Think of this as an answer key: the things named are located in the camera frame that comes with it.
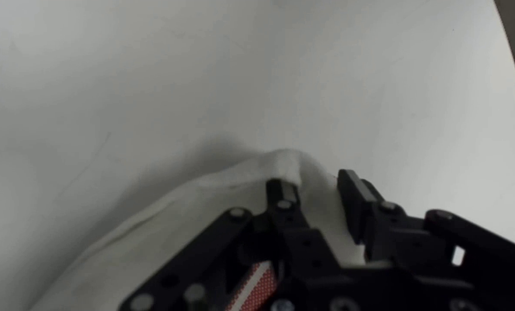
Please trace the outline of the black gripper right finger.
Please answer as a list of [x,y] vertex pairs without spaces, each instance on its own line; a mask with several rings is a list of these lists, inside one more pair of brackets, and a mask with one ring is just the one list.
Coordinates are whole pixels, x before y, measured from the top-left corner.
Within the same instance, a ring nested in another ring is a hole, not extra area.
[[421,219],[385,200],[380,191],[352,168],[340,168],[336,191],[347,229],[364,246],[364,260],[390,260],[399,267],[431,267],[442,257],[442,239]]

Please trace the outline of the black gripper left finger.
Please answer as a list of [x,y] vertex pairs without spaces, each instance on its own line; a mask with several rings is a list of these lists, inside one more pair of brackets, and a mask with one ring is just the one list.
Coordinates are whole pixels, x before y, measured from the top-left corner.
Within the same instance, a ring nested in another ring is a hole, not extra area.
[[293,182],[278,177],[266,181],[266,213],[283,286],[326,286],[340,276],[340,264],[321,231],[307,222]]

